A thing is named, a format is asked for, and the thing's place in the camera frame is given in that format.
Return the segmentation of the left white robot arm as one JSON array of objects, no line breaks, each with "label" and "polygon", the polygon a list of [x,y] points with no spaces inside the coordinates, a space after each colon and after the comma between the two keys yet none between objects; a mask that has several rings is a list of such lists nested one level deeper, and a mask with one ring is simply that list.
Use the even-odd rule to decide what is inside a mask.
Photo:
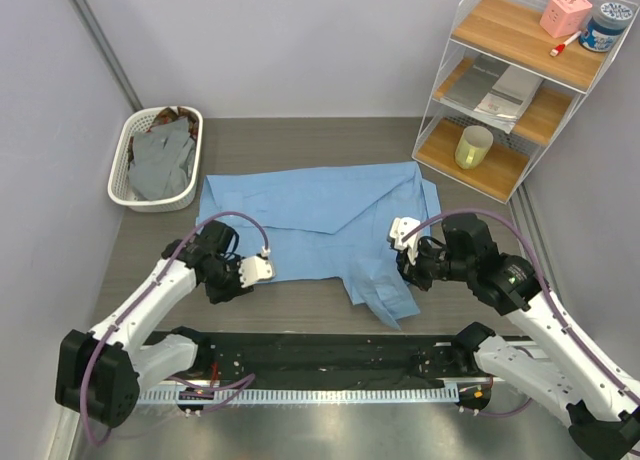
[{"label": "left white robot arm", "polygon": [[206,334],[177,327],[152,346],[145,342],[198,286],[212,303],[252,292],[252,283],[241,276],[247,260],[236,254],[238,243],[238,233],[217,217],[169,243],[151,274],[112,314],[88,332],[72,330],[63,338],[55,402],[84,420],[115,428],[141,393],[168,377],[205,377],[215,362]]}]

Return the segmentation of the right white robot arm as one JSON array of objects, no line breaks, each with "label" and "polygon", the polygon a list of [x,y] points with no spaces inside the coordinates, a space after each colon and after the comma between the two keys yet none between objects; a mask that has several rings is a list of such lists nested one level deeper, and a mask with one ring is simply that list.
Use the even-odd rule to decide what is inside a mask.
[{"label": "right white robot arm", "polygon": [[617,365],[561,304],[531,246],[527,255],[500,252],[483,210],[460,209],[425,221],[395,218],[389,242],[402,278],[422,291],[436,281],[467,286],[481,303],[520,328],[550,366],[474,322],[456,335],[457,371],[497,376],[567,427],[591,459],[639,453],[639,381]]}]

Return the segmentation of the light blue long sleeve shirt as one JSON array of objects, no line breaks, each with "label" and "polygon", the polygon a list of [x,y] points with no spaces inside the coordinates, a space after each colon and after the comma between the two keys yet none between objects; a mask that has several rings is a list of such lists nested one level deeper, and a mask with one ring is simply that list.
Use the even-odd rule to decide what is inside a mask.
[{"label": "light blue long sleeve shirt", "polygon": [[276,281],[339,278],[353,304],[397,328],[420,308],[387,240],[392,222],[440,211],[436,185],[404,162],[209,175],[198,218],[226,212],[240,254],[269,246]]}]

